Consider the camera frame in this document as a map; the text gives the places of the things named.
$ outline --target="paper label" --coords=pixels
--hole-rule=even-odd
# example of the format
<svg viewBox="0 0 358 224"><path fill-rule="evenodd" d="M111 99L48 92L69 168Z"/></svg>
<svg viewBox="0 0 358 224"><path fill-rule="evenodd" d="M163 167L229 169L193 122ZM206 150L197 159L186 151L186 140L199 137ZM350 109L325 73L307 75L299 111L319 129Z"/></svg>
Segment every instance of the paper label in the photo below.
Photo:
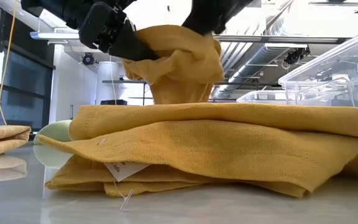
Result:
<svg viewBox="0 0 358 224"><path fill-rule="evenodd" d="M118 182L136 174L145 169L150 164L143 164L139 162L111 162L105 163L107 169L116 178Z"/></svg>

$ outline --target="folded yellow cloth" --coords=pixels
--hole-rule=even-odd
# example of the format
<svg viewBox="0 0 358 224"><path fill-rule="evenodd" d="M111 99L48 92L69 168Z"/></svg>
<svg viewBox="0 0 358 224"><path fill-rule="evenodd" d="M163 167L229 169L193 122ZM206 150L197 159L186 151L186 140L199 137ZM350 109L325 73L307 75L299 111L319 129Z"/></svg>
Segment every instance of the folded yellow cloth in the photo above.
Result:
<svg viewBox="0 0 358 224"><path fill-rule="evenodd" d="M0 154L27 143L30 132L30 127L0 126Z"/></svg>
<svg viewBox="0 0 358 224"><path fill-rule="evenodd" d="M358 177L358 108L258 104L84 106L74 153L46 186L118 196L104 162L152 166L117 184L127 194L245 182L295 197L339 174Z"/></svg>
<svg viewBox="0 0 358 224"><path fill-rule="evenodd" d="M208 101L213 83L223 79L221 47L212 35L170 25L149 27L136 34L161 58L125 60L126 75L146 80L155 104Z"/></svg>

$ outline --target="glass wall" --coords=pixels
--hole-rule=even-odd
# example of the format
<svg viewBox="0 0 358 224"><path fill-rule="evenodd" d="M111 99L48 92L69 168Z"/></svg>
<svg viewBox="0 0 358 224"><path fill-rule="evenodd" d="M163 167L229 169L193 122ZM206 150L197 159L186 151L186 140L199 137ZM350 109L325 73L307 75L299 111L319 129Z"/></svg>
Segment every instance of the glass wall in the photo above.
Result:
<svg viewBox="0 0 358 224"><path fill-rule="evenodd" d="M46 126L49 120L51 86L51 68L11 51L1 97L6 123L30 126L33 131ZM0 113L0 125L3 124Z"/></svg>

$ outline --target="plastic bin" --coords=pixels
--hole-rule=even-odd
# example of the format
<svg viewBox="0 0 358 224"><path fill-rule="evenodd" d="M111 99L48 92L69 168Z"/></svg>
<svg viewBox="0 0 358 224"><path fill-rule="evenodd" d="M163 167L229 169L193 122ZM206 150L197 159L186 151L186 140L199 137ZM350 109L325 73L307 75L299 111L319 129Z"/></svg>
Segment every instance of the plastic bin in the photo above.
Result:
<svg viewBox="0 0 358 224"><path fill-rule="evenodd" d="M252 91L237 99L238 103L288 104L285 90Z"/></svg>
<svg viewBox="0 0 358 224"><path fill-rule="evenodd" d="M281 77L278 83L290 103L358 106L358 36Z"/></svg>

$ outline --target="white pillar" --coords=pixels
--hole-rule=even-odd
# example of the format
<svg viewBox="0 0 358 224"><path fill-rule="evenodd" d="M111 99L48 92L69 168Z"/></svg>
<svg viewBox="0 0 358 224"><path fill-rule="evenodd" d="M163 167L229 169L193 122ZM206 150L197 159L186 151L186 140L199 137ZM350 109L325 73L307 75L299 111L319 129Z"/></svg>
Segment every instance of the white pillar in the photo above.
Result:
<svg viewBox="0 0 358 224"><path fill-rule="evenodd" d="M96 84L96 104L100 105L103 100L114 100L112 83L102 83L103 80L119 80L119 64L115 62L100 62L98 68L98 81ZM117 100L122 95L119 84L114 84Z"/></svg>

